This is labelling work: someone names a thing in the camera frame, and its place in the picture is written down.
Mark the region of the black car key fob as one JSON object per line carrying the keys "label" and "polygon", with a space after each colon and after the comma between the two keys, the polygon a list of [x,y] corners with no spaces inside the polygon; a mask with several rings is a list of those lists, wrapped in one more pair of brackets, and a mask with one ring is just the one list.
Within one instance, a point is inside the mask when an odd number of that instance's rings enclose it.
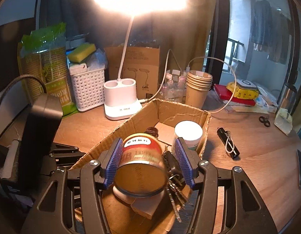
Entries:
{"label": "black car key fob", "polygon": [[164,147],[163,160],[168,176],[166,192],[170,199],[177,221],[182,222],[177,205],[184,208],[185,204],[188,202],[188,198],[183,193],[183,189],[186,186],[185,179],[182,175],[178,161],[171,151],[168,150],[168,146]]}

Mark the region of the red gold tin can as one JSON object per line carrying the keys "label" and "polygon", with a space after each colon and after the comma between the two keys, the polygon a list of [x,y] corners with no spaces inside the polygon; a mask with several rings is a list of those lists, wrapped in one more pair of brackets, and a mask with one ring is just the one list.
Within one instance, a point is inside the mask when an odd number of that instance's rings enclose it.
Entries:
{"label": "red gold tin can", "polygon": [[163,191],[167,171],[159,141],[145,133],[136,133],[124,140],[122,157],[114,185],[129,196],[152,197]]}

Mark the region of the black small flashlight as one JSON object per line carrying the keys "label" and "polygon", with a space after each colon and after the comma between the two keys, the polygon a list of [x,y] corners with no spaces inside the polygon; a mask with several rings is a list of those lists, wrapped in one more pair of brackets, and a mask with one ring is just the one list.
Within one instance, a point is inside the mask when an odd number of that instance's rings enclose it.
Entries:
{"label": "black small flashlight", "polygon": [[235,145],[233,138],[231,136],[231,132],[228,130],[225,130],[223,127],[220,127],[217,129],[217,135],[223,142],[225,152],[233,159],[235,160],[237,157],[239,157],[240,152]]}

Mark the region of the white round jar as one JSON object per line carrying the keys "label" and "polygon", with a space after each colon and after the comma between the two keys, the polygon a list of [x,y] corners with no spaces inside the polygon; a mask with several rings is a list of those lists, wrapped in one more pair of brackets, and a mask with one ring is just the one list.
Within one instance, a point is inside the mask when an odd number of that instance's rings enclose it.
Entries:
{"label": "white round jar", "polygon": [[182,137],[190,150],[196,150],[203,136],[202,127],[193,121],[181,121],[174,128],[175,137]]}

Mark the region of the black headphones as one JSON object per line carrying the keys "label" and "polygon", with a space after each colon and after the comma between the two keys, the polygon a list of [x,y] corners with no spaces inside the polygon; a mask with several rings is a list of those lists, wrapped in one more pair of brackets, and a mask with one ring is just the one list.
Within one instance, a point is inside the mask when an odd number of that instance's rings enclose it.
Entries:
{"label": "black headphones", "polygon": [[144,133],[154,138],[158,138],[158,129],[156,127],[148,127]]}

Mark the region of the red book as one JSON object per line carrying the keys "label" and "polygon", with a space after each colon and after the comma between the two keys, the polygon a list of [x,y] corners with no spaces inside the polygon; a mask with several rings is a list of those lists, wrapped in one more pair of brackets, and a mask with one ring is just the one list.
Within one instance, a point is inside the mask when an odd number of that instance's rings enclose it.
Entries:
{"label": "red book", "polygon": [[[217,93],[217,95],[219,96],[219,98],[221,100],[229,100],[232,96],[232,92],[229,91],[226,86],[223,85],[214,85],[214,90]],[[231,102],[231,104],[235,105],[235,104],[241,104],[241,105],[246,105],[246,106],[255,106],[255,101],[254,100],[250,100],[250,99],[239,99],[236,97],[233,97]]]}

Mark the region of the white plastic basket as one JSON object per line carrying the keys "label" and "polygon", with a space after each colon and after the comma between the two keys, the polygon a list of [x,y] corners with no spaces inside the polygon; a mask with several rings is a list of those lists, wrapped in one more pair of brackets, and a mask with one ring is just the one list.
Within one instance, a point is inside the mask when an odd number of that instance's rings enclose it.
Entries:
{"label": "white plastic basket", "polygon": [[104,68],[85,68],[81,72],[71,74],[70,77],[78,111],[85,112],[104,104]]}

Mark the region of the stack of paper cups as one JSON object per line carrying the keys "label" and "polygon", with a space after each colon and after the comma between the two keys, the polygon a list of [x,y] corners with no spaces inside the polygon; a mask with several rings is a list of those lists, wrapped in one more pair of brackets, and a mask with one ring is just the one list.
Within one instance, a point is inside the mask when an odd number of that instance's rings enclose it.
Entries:
{"label": "stack of paper cups", "polygon": [[201,109],[212,86],[213,77],[206,72],[190,70],[186,77],[186,99],[189,106]]}

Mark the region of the black scissors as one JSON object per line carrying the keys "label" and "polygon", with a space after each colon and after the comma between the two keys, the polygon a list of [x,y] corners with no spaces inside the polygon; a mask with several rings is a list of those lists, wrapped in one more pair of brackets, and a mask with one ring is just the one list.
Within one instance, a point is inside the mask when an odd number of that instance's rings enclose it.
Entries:
{"label": "black scissors", "polygon": [[265,127],[270,127],[270,121],[268,116],[260,116],[259,117],[260,123],[262,123]]}

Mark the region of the brown lamp packaging box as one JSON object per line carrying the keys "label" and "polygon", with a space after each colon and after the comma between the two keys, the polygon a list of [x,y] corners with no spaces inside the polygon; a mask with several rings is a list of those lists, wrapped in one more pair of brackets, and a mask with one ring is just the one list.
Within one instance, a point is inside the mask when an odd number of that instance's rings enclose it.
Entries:
{"label": "brown lamp packaging box", "polygon": [[[106,47],[109,79],[116,80],[123,47]],[[148,99],[157,92],[159,74],[159,48],[127,47],[121,78],[136,80],[137,98]]]}

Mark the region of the clear tissue box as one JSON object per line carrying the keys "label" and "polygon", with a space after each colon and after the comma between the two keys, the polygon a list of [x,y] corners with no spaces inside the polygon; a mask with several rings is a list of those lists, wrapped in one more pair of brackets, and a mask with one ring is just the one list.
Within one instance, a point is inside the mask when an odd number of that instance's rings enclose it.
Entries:
{"label": "clear tissue box", "polygon": [[276,113],[274,125],[288,136],[293,129],[293,117],[287,109],[279,108]]}

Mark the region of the yellow green sponge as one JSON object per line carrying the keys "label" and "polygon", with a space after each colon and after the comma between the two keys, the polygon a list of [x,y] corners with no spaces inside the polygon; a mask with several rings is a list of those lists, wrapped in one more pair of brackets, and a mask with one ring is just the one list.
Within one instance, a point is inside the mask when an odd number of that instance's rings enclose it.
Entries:
{"label": "yellow green sponge", "polygon": [[79,47],[75,48],[67,55],[70,62],[81,63],[85,58],[96,51],[95,44],[83,43]]}

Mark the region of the green snack bag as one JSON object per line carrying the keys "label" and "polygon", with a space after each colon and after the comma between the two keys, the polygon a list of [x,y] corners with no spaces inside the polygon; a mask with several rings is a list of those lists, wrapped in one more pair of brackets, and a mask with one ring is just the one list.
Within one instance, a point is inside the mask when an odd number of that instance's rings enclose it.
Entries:
{"label": "green snack bag", "polygon": [[18,43],[20,74],[32,74],[45,85],[49,95],[59,97],[63,114],[76,113],[65,47],[66,24],[51,25],[23,35]]}

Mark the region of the steel thermos mug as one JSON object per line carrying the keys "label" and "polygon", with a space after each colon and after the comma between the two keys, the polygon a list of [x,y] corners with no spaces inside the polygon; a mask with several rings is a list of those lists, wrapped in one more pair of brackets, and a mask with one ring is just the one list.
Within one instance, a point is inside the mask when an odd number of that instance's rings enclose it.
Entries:
{"label": "steel thermos mug", "polygon": [[294,104],[296,101],[297,89],[294,85],[290,83],[284,83],[281,90],[278,103],[278,110],[280,108],[286,109],[288,113],[292,113]]}

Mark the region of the hanging clothes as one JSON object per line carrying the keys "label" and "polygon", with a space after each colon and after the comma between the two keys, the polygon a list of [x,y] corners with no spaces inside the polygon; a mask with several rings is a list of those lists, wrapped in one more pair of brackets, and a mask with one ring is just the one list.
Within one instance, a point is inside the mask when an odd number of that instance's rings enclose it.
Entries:
{"label": "hanging clothes", "polygon": [[250,30],[253,49],[266,52],[267,59],[285,65],[290,40],[288,21],[289,19],[271,7],[267,0],[256,1]]}

